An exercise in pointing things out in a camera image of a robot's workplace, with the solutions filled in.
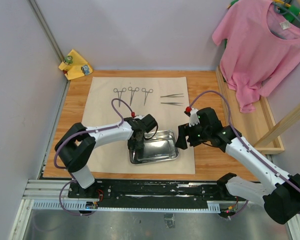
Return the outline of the steel surgical forceps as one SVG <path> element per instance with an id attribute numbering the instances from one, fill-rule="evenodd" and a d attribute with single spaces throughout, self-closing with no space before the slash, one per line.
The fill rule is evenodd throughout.
<path id="1" fill-rule="evenodd" d="M 183 93 L 177 93 L 177 94 L 168 94 L 168 95 L 162 95 L 160 98 L 183 98 Z"/>

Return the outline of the beige cloth wrap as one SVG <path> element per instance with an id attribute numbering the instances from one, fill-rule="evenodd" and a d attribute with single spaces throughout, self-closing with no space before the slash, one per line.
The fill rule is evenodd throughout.
<path id="1" fill-rule="evenodd" d="M 130 104 L 131 92 L 128 87 L 139 87 L 134 94 L 130 109 L 137 115 L 151 114 L 158 122 L 158 131 L 171 130 L 178 134 L 178 126 L 188 123 L 184 114 L 189 105 L 186 77 L 94 77 L 91 82 L 81 123 L 85 127 L 114 125 L 121 117 L 129 117 L 130 109 L 123 103 L 113 101 L 118 95 L 114 88 L 121 90 L 122 100 Z M 142 88 L 153 89 L 144 105 Z M 160 98 L 160 96 L 184 94 L 184 97 Z M 161 102 L 182 103 L 183 106 L 161 104 Z M 109 143 L 95 149 L 87 165 L 92 172 L 116 174 L 194 174 L 194 149 L 181 150 L 175 160 L 158 163 L 132 164 L 126 141 Z"/>

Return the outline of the long steel hemostat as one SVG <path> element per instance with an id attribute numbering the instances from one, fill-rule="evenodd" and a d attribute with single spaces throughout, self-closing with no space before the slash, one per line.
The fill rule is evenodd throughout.
<path id="1" fill-rule="evenodd" d="M 141 91 L 144 93 L 143 105 L 145 106 L 146 102 L 147 102 L 148 95 L 152 94 L 154 90 L 152 88 L 150 88 L 150 89 L 142 88 Z"/>

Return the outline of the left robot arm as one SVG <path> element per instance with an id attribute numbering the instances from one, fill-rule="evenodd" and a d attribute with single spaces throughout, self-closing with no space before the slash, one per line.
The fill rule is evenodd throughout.
<path id="1" fill-rule="evenodd" d="M 127 141 L 129 151 L 145 147 L 145 134 L 157 129 L 158 123 L 151 114 L 123 118 L 114 125 L 85 127 L 75 123 L 55 145 L 54 158 L 60 158 L 65 169 L 79 184 L 86 198 L 97 193 L 97 185 L 87 163 L 94 149 L 119 141 Z"/>

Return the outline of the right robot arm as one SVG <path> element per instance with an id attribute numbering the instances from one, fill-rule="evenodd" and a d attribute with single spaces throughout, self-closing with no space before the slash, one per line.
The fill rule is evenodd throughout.
<path id="1" fill-rule="evenodd" d="M 233 157 L 257 179 L 254 183 L 227 173 L 217 180 L 216 193 L 222 200 L 243 198 L 264 208 L 272 220 L 285 224 L 300 214 L 300 174 L 291 175 L 259 153 L 232 124 L 223 126 L 214 109 L 187 107 L 189 122 L 178 126 L 175 146 L 186 150 L 210 142 Z"/>

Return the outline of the stainless steel tray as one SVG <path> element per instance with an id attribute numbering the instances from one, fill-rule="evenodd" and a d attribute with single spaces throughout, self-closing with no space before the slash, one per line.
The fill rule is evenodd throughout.
<path id="1" fill-rule="evenodd" d="M 143 149 L 130 150 L 129 160 L 134 165 L 144 165 L 175 160 L 179 156 L 179 151 L 175 147 L 176 137 L 172 130 L 159 130 L 145 133 L 149 138 L 144 140 Z"/>

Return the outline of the steel hemostat clamp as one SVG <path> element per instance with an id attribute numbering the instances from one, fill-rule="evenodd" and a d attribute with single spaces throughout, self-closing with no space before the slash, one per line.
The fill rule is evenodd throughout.
<path id="1" fill-rule="evenodd" d="M 129 105 L 131 106 L 132 105 L 132 101 L 133 101 L 133 98 L 134 98 L 134 95 L 136 92 L 138 92 L 140 90 L 139 87 L 132 87 L 132 86 L 129 86 L 128 91 L 130 91 L 130 101 L 129 101 Z"/>

